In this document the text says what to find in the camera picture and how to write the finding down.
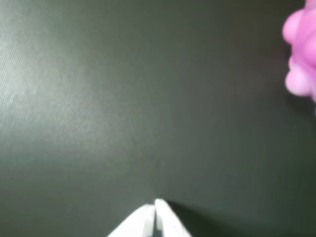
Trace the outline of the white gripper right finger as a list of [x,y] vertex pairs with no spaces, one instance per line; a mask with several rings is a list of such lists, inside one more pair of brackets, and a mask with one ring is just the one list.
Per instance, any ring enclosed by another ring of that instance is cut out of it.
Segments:
[[192,237],[165,200],[156,199],[155,208],[157,229],[163,237]]

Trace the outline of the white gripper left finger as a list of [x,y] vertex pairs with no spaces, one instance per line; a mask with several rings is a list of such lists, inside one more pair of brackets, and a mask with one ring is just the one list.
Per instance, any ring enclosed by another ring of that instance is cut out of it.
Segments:
[[156,208],[144,204],[123,220],[108,237],[152,237]]

